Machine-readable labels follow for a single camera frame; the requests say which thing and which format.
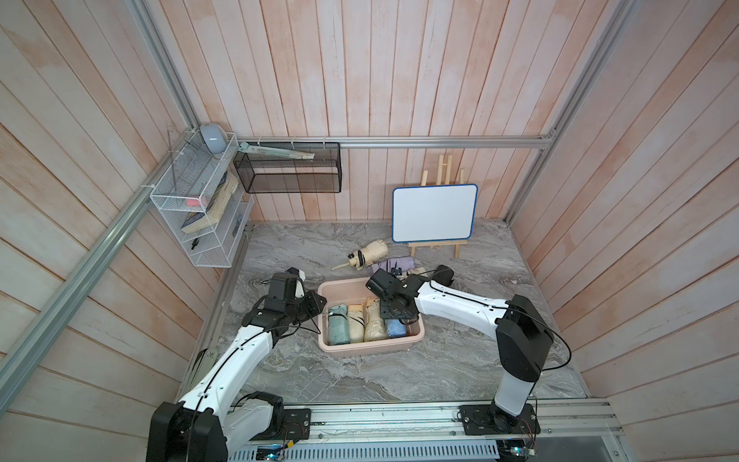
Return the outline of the mint umbrella front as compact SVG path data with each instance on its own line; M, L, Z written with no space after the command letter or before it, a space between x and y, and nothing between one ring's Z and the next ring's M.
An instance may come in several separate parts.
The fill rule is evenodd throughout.
M350 343L348 306L346 304L331 307L328 311L327 323L330 346L342 346Z

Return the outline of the black umbrella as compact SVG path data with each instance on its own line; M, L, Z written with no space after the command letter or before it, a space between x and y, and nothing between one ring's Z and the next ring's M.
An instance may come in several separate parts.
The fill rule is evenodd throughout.
M431 279L442 286L450 287L454 281L454 271L446 265L439 265L431 273Z

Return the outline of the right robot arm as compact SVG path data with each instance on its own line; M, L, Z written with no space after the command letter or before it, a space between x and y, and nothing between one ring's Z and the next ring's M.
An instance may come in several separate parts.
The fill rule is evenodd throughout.
M415 323L422 315L455 321L492 338L498 344L503 376L494 400L486 405L459 407L465 434L519 434L533 439L541 432L536 407L528 402L555 341L563 338L550 328L529 298L494 300L450 287L454 272L447 266L399 279L384 269L366 287L378 299L385 320Z

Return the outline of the blue umbrella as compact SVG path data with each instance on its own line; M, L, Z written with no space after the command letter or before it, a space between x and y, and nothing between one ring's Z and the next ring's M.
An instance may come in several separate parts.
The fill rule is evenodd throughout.
M395 319L386 320L385 325L386 325L387 335L389 338L396 339L396 338L403 338L407 336L407 327L400 320L395 320Z

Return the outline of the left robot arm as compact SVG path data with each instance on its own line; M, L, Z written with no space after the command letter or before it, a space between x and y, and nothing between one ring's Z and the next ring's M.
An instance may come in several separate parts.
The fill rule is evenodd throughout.
M179 402L164 402L155 410L147 461L226 461L254 437L286 433L283 398L255 392L237 409L232 405L259 363L291 335L289 328L302 327L325 308L326 298L307 290L304 279L295 268L275 273L269 292L246 313L213 368Z

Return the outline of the beige umbrella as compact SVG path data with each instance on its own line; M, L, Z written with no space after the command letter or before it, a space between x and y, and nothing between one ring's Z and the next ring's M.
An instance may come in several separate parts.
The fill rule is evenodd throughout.
M365 339L365 307L362 304L348 306L348 336L352 344L363 343Z
M365 269L387 257L389 248L384 240L375 240L367 246L360 248L348 256L348 261L333 268L334 271L353 267L357 271Z
M385 321L381 318L380 303L377 298L368 298L365 306L365 342L388 339Z

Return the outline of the pink plastic storage box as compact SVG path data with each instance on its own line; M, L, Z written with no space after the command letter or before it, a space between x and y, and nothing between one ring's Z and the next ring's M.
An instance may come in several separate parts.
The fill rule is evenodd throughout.
M419 316L419 319L411 325L406 325L406 335L400 338L388 338L383 340L374 340L369 342L346 344L340 346L331 346L329 344L328 331L328 310L339 304L365 304L369 298L375 295L366 287L369 277L341 279L334 281L326 281L319 285L318 294L326 300L326 306L323 313L319 316L319 329L321 334L318 337L319 348L331 357L351 357L362 355L383 354L391 352L403 352L410 350L418 342L423 340L425 336L425 319Z

